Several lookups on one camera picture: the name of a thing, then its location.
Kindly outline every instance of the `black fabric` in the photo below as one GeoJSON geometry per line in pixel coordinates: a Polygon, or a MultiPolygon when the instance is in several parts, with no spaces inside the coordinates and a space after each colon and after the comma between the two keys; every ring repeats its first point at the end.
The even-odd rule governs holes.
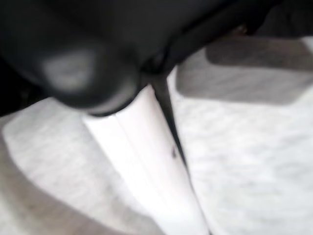
{"type": "Polygon", "coordinates": [[[279,38],[313,35],[313,1],[284,0],[270,10],[254,35],[279,38]]]}
{"type": "Polygon", "coordinates": [[[46,98],[42,89],[17,74],[0,58],[0,117],[46,98]]]}
{"type": "Polygon", "coordinates": [[[169,71],[274,3],[1,0],[0,53],[23,77],[66,105],[111,114],[134,99],[143,72],[169,71]]]}

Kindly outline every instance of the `gray carpet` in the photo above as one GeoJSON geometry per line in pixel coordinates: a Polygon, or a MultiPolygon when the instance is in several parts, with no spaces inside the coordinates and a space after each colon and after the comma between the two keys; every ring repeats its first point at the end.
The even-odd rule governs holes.
{"type": "MultiPolygon", "coordinates": [[[[216,235],[313,234],[311,44],[255,40],[169,78],[192,182],[216,235]]],[[[162,234],[79,113],[46,99],[1,123],[0,235],[162,234]]]]}

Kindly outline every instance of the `black object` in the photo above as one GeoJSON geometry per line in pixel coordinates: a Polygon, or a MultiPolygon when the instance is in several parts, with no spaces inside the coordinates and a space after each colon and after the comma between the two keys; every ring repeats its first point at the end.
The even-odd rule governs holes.
{"type": "Polygon", "coordinates": [[[0,0],[0,54],[68,106],[107,115],[146,74],[267,12],[275,0],[0,0]]]}
{"type": "Polygon", "coordinates": [[[0,58],[0,117],[46,98],[38,86],[23,79],[0,58]]]}
{"type": "Polygon", "coordinates": [[[298,38],[313,35],[313,1],[284,0],[274,6],[255,35],[298,38]]]}

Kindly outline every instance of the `white pole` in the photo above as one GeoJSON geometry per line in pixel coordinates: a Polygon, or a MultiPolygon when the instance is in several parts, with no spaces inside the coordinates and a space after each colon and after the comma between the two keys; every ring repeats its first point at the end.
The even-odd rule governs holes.
{"type": "Polygon", "coordinates": [[[84,123],[166,235],[208,235],[186,168],[151,86],[127,108],[84,123]]]}

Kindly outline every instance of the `white surface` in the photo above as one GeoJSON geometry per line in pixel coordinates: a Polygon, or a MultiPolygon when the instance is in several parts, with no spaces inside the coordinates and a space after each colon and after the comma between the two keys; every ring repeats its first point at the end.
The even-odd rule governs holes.
{"type": "Polygon", "coordinates": [[[47,99],[1,130],[0,235],[163,234],[80,113],[47,99]]]}
{"type": "Polygon", "coordinates": [[[124,110],[105,118],[85,117],[85,124],[134,197],[165,234],[208,234],[181,157],[150,86],[124,110]]]}

